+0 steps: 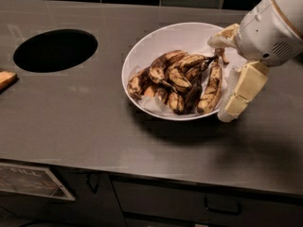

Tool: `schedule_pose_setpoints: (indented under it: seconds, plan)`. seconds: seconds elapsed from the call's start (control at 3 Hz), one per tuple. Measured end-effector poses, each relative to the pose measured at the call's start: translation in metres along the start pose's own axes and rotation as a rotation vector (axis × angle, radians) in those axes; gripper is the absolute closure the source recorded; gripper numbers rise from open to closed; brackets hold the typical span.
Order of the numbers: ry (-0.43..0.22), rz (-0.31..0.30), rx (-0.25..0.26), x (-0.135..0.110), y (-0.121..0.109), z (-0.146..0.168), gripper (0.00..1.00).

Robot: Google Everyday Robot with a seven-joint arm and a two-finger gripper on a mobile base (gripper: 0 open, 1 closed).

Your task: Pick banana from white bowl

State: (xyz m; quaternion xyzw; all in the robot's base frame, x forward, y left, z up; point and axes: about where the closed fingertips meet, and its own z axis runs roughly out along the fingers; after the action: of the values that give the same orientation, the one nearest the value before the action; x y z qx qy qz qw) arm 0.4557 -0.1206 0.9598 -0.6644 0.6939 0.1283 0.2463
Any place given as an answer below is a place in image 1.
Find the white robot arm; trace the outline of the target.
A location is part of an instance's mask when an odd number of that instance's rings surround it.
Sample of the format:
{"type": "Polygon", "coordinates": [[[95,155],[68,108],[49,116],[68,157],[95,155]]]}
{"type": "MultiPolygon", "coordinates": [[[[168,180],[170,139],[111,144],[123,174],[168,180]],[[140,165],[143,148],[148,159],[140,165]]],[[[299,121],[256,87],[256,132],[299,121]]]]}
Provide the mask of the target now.
{"type": "Polygon", "coordinates": [[[213,35],[213,48],[232,47],[246,59],[234,66],[218,111],[222,122],[239,117],[264,87],[269,69],[303,51],[303,0],[261,0],[239,24],[213,35]]]}

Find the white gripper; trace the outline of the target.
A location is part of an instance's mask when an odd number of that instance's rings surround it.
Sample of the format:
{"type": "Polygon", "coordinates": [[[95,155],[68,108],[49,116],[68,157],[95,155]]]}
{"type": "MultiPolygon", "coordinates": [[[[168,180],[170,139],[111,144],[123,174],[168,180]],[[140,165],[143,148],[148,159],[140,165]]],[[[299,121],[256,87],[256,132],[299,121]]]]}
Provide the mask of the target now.
{"type": "Polygon", "coordinates": [[[237,119],[268,80],[268,66],[280,66],[303,52],[301,0],[261,0],[241,24],[212,36],[212,48],[237,48],[249,60],[233,67],[217,113],[222,122],[237,119]]]}

